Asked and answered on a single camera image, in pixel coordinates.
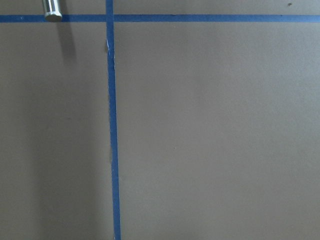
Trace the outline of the steel muddler black tip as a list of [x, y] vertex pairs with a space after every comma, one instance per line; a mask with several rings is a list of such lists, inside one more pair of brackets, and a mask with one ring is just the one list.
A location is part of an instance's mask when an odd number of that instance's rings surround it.
[[63, 15], [59, 0], [42, 0], [44, 19], [47, 22], [61, 22]]

